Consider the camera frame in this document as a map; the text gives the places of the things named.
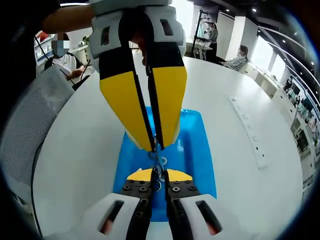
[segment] blue tray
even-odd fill
[[[153,134],[155,125],[151,107],[147,107],[147,115]],[[182,171],[193,177],[201,194],[210,194],[217,198],[214,167],[209,144],[201,114],[194,110],[182,109],[180,114],[180,133],[175,142],[159,152],[159,158],[167,158],[165,169]],[[121,191],[127,177],[138,169],[149,169],[155,160],[149,153],[140,150],[124,134],[118,165],[114,180],[113,192]],[[152,202],[152,222],[167,222],[164,183],[160,191],[155,192]]]

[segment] white round table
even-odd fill
[[[150,106],[141,60],[141,55],[134,56],[144,101]],[[259,239],[274,239],[302,200],[302,168],[290,129],[251,78],[213,63],[183,60],[188,77],[182,107],[202,115],[217,199]],[[238,98],[259,134],[267,158],[262,170],[228,96]],[[44,236],[69,230],[86,209],[112,191],[124,133],[100,92],[95,72],[58,114],[37,161],[34,204]],[[150,227],[156,224],[168,230],[167,223]]]

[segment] hand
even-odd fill
[[[142,35],[139,32],[137,32],[136,34],[134,34],[131,42],[137,44],[139,49],[141,50],[142,57],[143,57],[142,64],[145,66],[146,65],[146,45]]]
[[[83,72],[84,71],[82,69],[76,69],[72,72],[71,76],[73,78],[77,78],[77,77],[80,77]]]

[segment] power strip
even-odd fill
[[[245,112],[244,108],[239,103],[237,97],[229,96],[228,99],[243,125],[243,128],[251,143],[251,146],[255,155],[256,163],[258,165],[259,170],[261,170],[265,168],[268,164],[267,164],[265,151],[261,142],[259,141],[258,134],[255,131],[255,128],[251,123],[248,114]]]

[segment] gray chair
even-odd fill
[[[0,139],[0,162],[11,191],[31,204],[34,161],[58,113],[75,91],[58,67],[41,73],[12,109]]]

